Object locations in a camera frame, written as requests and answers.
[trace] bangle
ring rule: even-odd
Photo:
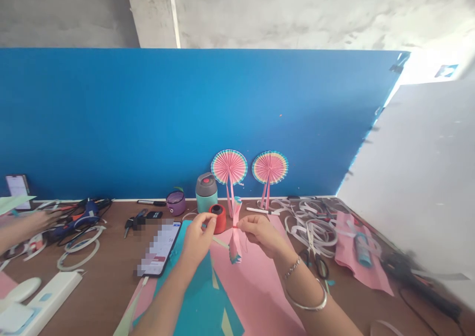
[[[300,256],[299,256],[297,261],[295,262],[295,264],[293,266],[291,266],[290,269],[288,270],[288,272],[284,275],[284,279],[288,279],[290,277],[290,275],[293,273],[293,271],[300,264],[300,261],[301,261],[301,259],[300,259]]]
[[[315,278],[317,281],[318,281],[318,284],[320,284],[320,286],[322,287],[322,290],[323,290],[323,301],[320,303],[320,305],[317,305],[317,306],[311,306],[311,307],[308,307],[308,306],[303,306],[303,305],[300,305],[298,302],[296,302],[289,294],[288,294],[288,291],[287,291],[287,288],[285,288],[285,293],[287,294],[287,297],[288,299],[297,307],[299,307],[300,309],[304,309],[304,310],[309,310],[309,311],[315,311],[315,312],[318,312],[318,311],[321,311],[325,305],[327,304],[327,291],[325,290],[325,288],[323,287],[322,283],[317,279]]]

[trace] hand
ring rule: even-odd
[[[15,219],[11,224],[10,234],[20,243],[40,232],[53,227],[59,217],[64,215],[63,211],[36,211],[26,217]]]
[[[213,241],[214,229],[216,228],[216,215],[208,212],[198,214],[193,222],[188,226],[183,243],[183,250],[180,259],[186,264],[198,268],[203,258],[209,251],[209,246]],[[206,230],[203,232],[201,226],[208,221]]]
[[[274,259],[279,252],[289,248],[266,216],[246,216],[237,223],[237,228],[245,232],[249,242],[261,247],[269,258]]]

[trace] smartphone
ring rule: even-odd
[[[28,196],[30,194],[25,174],[6,175],[5,178],[11,196]],[[18,205],[16,210],[31,210],[30,201]]]
[[[182,223],[179,221],[175,221],[171,225],[162,225],[162,229],[153,239],[145,259],[142,259],[142,264],[138,268],[139,275],[162,276],[181,227]]]

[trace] white marker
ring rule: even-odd
[[[273,212],[273,211],[269,212],[267,210],[255,209],[255,208],[252,208],[252,207],[246,207],[246,210],[252,211],[252,212],[265,213],[265,214],[268,214],[268,215],[280,216],[280,213],[278,213],[278,212]]]

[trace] power strip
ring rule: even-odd
[[[78,272],[59,272],[31,300],[27,307],[35,312],[27,323],[15,333],[1,335],[37,336],[82,280]]]

